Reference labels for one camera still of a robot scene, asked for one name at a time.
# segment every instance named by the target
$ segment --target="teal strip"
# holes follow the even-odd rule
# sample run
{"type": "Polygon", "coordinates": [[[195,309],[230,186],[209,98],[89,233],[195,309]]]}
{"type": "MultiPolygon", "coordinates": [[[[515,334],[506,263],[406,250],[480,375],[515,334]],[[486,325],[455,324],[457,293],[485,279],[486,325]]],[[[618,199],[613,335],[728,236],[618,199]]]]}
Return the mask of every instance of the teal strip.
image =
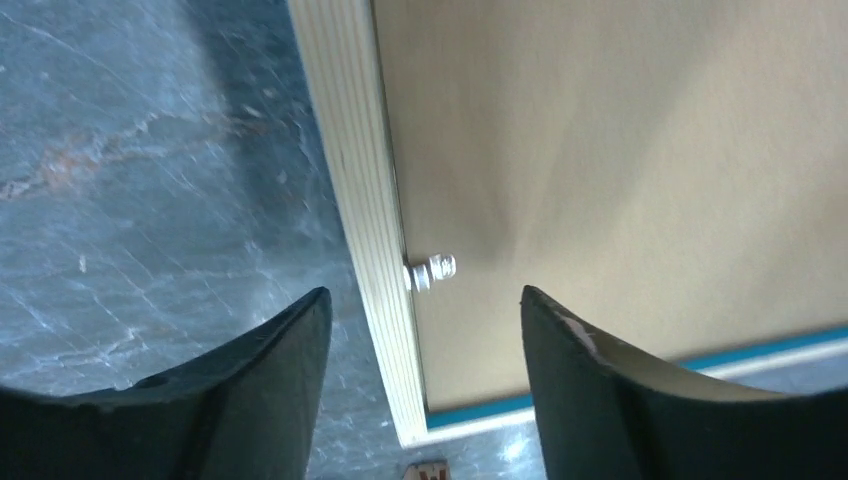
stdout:
{"type": "MultiPolygon", "coordinates": [[[[846,338],[848,338],[848,328],[838,328],[826,332],[801,335],[787,340],[757,345],[754,347],[741,348],[731,352],[707,355],[705,357],[683,361],[680,363],[680,366],[688,368],[689,370],[703,370],[729,363],[741,362],[743,360],[750,360],[752,358],[763,357],[773,353],[794,350],[796,348],[809,347],[819,343],[844,340],[846,338]]],[[[472,407],[448,410],[445,412],[427,413],[427,429],[471,422],[482,418],[523,410],[532,406],[533,397],[531,395],[521,395],[504,400],[474,405],[472,407]]]]}

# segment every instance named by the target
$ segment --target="wooden strip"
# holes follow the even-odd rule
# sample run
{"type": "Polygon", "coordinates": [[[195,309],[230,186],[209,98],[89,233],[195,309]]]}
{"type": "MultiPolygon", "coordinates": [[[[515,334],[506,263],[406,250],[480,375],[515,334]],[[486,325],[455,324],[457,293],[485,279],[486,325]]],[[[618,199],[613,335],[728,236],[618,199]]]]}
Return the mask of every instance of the wooden strip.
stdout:
{"type": "Polygon", "coordinates": [[[424,392],[370,3],[289,9],[392,419],[413,445],[426,435],[424,392]]]}

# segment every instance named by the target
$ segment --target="marble surface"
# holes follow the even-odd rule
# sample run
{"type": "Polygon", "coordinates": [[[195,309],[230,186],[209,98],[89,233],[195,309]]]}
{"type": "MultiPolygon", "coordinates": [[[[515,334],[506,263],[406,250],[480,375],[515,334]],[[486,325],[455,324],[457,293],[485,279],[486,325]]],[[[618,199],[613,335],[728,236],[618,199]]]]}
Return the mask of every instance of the marble surface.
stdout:
{"type": "Polygon", "coordinates": [[[0,383],[126,387],[325,285],[308,478],[544,478],[533,424],[399,447],[285,2],[0,0],[0,92],[0,383]]]}

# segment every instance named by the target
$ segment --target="blue edge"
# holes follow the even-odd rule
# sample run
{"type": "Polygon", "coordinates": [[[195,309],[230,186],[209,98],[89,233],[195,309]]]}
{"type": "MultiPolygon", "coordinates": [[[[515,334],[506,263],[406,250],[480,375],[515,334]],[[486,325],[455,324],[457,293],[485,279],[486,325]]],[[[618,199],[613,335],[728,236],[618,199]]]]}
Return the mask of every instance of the blue edge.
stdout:
{"type": "MultiPolygon", "coordinates": [[[[743,360],[750,360],[765,355],[771,355],[773,353],[795,350],[797,348],[809,347],[819,343],[843,340],[846,338],[848,338],[848,328],[838,328],[826,332],[801,335],[773,343],[766,343],[753,347],[741,348],[739,350],[695,358],[681,362],[680,366],[688,368],[689,370],[703,370],[729,363],[741,362],[743,360]]],[[[460,408],[457,410],[437,413],[428,412],[427,429],[446,427],[456,423],[464,423],[495,415],[502,415],[504,413],[523,410],[532,406],[533,397],[530,395],[521,395],[518,397],[484,403],[473,407],[460,408]]]]}

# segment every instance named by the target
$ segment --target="wooden frame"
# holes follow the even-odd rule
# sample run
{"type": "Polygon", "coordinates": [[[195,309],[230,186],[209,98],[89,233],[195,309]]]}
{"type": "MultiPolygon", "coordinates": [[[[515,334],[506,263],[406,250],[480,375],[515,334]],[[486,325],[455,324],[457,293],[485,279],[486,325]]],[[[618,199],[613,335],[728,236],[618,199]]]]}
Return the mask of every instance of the wooden frame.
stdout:
{"type": "MultiPolygon", "coordinates": [[[[289,9],[400,444],[420,446],[533,420],[529,407],[428,429],[371,4],[289,0],[289,9]]],[[[844,330],[689,366],[727,379],[814,361],[848,352],[844,330]]]]}

